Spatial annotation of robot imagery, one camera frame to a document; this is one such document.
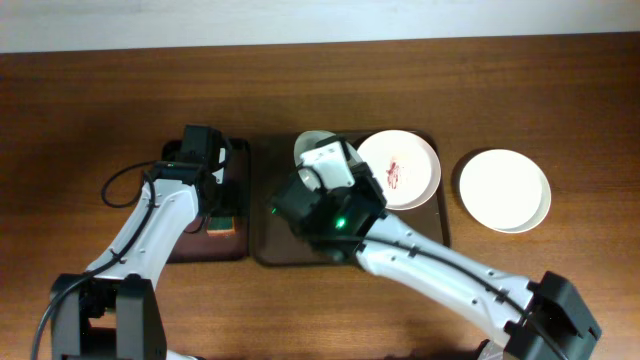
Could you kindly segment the orange green sponge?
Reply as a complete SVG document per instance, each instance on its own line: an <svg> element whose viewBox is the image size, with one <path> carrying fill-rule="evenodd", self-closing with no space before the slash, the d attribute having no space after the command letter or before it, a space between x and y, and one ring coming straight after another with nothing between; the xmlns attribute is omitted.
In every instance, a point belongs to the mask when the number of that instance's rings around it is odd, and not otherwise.
<svg viewBox="0 0 640 360"><path fill-rule="evenodd" d="M230 236L236 232L234 217L211 217L206 233L208 236Z"/></svg>

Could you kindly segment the pale pink plate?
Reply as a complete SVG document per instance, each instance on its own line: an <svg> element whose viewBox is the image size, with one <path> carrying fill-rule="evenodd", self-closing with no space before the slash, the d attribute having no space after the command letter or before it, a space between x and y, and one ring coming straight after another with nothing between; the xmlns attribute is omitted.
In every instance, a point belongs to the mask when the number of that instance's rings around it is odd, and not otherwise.
<svg viewBox="0 0 640 360"><path fill-rule="evenodd" d="M415 133L385 130L366 138L357 153L382 188L386 208L417 208L436 193L441 165L433 146Z"/></svg>

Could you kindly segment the cream white plate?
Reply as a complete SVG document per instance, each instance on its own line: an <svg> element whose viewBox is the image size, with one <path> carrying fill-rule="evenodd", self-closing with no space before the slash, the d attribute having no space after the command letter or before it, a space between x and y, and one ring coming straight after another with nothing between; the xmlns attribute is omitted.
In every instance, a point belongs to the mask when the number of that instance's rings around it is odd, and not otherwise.
<svg viewBox="0 0 640 360"><path fill-rule="evenodd" d="M501 233L530 231L551 208L551 186L542 169L512 150L492 149L473 156L461 170L458 189L469 214Z"/></svg>

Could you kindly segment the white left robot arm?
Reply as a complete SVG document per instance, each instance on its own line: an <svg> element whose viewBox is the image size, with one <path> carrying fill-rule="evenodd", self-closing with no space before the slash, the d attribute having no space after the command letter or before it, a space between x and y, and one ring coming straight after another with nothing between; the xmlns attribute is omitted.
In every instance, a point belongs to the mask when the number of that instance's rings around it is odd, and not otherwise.
<svg viewBox="0 0 640 360"><path fill-rule="evenodd" d="M141 163L133 211L82 274L62 274L40 322L55 359L177 359L155 296L168 263L248 254L250 146L188 125L159 161Z"/></svg>

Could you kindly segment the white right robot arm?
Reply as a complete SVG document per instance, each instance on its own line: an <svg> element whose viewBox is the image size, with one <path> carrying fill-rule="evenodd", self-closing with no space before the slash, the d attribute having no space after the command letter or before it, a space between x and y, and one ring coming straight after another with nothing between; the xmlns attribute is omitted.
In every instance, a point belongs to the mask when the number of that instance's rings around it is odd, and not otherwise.
<svg viewBox="0 0 640 360"><path fill-rule="evenodd" d="M327 131L294 143L295 169L271 207L293 235L335 262L410 287L483 330L505 359L587 359L602 330L573 283L478 263L429 239L392 213L440 185L434 148L406 131L369 136L367 152Z"/></svg>

